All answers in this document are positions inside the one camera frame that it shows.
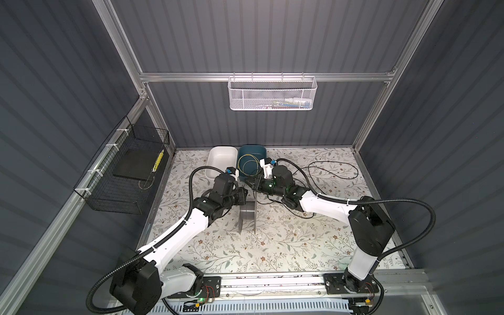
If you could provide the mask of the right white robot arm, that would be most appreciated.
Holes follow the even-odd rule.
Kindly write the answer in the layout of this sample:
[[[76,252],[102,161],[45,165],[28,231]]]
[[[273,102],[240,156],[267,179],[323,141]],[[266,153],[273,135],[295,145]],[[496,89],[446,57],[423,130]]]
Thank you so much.
[[[351,293],[358,293],[371,280],[375,269],[385,257],[417,243],[434,228],[436,214],[425,202],[411,198],[376,200],[369,196],[357,200],[342,199],[318,193],[310,183],[306,186],[297,185],[293,173],[284,162],[294,166],[304,178],[308,177],[290,160],[266,158],[259,162],[261,176],[251,184],[252,189],[268,196],[278,196],[280,203],[290,210],[323,215],[349,225],[357,249],[341,281]],[[413,203],[424,207],[430,215],[427,227],[412,240],[387,251],[385,248],[396,227],[381,207],[385,203]]]

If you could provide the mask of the dark grey cable spool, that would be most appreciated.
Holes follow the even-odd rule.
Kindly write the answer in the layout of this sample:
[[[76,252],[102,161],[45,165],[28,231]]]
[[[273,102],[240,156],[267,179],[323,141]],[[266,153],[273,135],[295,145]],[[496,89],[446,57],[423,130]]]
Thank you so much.
[[[244,205],[240,206],[238,218],[238,231],[241,234],[246,223],[253,223],[253,232],[257,230],[257,202],[246,201]]]

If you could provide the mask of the white plastic tray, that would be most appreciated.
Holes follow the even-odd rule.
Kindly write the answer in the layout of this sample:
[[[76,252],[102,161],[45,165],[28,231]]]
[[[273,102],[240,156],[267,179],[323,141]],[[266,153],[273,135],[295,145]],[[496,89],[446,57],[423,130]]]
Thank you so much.
[[[226,171],[228,167],[236,167],[238,150],[232,146],[216,146],[209,152],[207,166]]]

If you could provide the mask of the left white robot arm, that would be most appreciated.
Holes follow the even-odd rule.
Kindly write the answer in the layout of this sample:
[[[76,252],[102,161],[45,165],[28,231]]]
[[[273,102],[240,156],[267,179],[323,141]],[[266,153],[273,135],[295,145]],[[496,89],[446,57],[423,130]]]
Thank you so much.
[[[95,314],[112,314],[129,310],[133,314],[148,314],[164,297],[182,292],[195,294],[202,286],[203,273],[192,265],[164,274],[172,258],[199,233],[224,217],[234,206],[245,204],[247,190],[238,186],[239,172],[234,167],[218,170],[213,188],[195,198],[193,182],[188,183],[190,204],[186,215],[161,236],[133,252],[90,289],[85,304]],[[93,298],[106,281],[111,282],[110,294],[121,304],[104,308]]]

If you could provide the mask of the teal plastic tray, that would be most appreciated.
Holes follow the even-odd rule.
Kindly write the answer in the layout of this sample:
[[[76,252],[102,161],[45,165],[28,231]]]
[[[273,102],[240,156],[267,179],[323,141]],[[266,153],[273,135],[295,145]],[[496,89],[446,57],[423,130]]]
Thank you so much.
[[[246,144],[238,150],[237,169],[239,179],[245,181],[249,177],[257,177],[262,173],[260,160],[266,158],[266,148],[258,144]]]

